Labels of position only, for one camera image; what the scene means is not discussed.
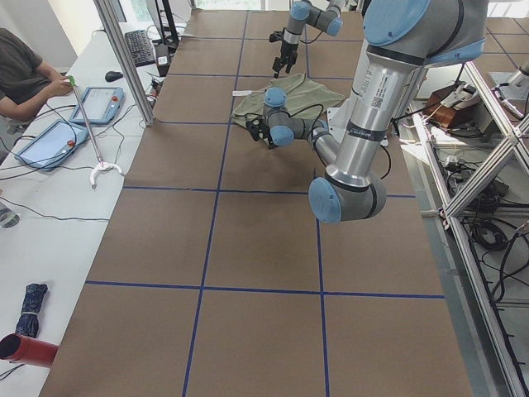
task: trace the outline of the white desk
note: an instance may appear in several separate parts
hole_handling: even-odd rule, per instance
[[[131,30],[124,26],[124,31]],[[69,74],[83,90],[87,86],[119,86],[125,92],[125,102],[117,117],[134,103],[126,80],[119,79],[107,83],[104,75],[108,70],[120,70],[107,35],[97,32],[87,48],[76,60]],[[155,65],[138,68],[145,88],[150,84],[148,73],[158,74]],[[49,105],[57,108],[75,104],[73,93],[66,97],[52,98]],[[42,112],[49,110],[44,106]],[[61,109],[68,119],[71,109]],[[26,131],[26,135],[37,135],[59,118],[53,112],[36,119]],[[95,128],[97,134],[103,128]],[[134,107],[117,124],[117,129],[126,137],[122,153],[117,163],[128,172],[144,130],[141,115]],[[98,138],[98,144],[105,160],[114,161],[121,137],[112,129],[106,137]],[[28,141],[19,141],[14,151],[19,151]],[[68,167],[97,164],[90,142],[82,145],[63,163]],[[12,155],[0,166],[0,179],[19,175],[31,170],[20,167]],[[50,173],[37,171],[19,178],[0,180],[3,197],[15,203],[24,204],[44,214],[57,217],[110,218],[123,185],[123,177],[115,170],[100,173],[98,186],[93,190],[88,177],[90,170],[57,169]],[[43,309],[39,315],[41,330],[38,338],[60,344],[68,325],[75,303],[83,287],[86,275],[98,250],[107,222],[57,221],[41,218],[30,211],[6,205],[21,217],[21,221],[11,229],[0,228],[0,337],[14,332],[20,316],[25,287],[30,283],[46,283]],[[0,361],[0,373],[13,364]],[[0,395],[33,397],[37,396],[45,382],[49,370],[35,366],[24,366],[0,383]]]

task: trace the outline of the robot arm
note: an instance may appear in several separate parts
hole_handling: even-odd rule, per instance
[[[279,72],[286,66],[290,73],[292,66],[298,58],[298,45],[305,25],[314,26],[328,35],[336,36],[341,29],[341,9],[348,0],[330,0],[326,11],[314,7],[308,0],[297,1],[292,4],[288,25],[282,31],[275,31],[270,35],[269,41],[281,41],[281,56],[274,61],[272,69],[274,77],[279,77]]]
[[[295,122],[284,101],[265,102],[262,121],[269,139],[277,146],[306,139],[326,163],[325,177],[313,180],[309,189],[318,219],[363,219],[382,210],[386,191],[371,164],[410,74],[481,55],[487,6],[487,0],[373,0],[364,21],[369,66],[357,70],[355,86],[360,89],[341,143],[325,122]],[[269,97],[280,97],[270,91]]]

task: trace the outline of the red cup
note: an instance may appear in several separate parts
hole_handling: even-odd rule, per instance
[[[0,341],[0,359],[50,368],[59,347],[17,333]]]

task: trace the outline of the tablet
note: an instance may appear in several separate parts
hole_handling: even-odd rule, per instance
[[[57,120],[16,153],[15,159],[33,168],[52,171],[72,155],[87,137],[85,127]]]
[[[81,96],[90,124],[105,125],[117,115],[123,102],[123,88],[88,87]],[[69,122],[84,125],[79,105],[75,107]]]

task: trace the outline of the computer mouse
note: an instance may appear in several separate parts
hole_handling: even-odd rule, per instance
[[[105,80],[108,82],[108,83],[111,83],[112,81],[116,81],[118,79],[120,79],[121,77],[123,77],[123,73],[122,72],[115,72],[113,70],[107,72],[107,74],[105,74]]]

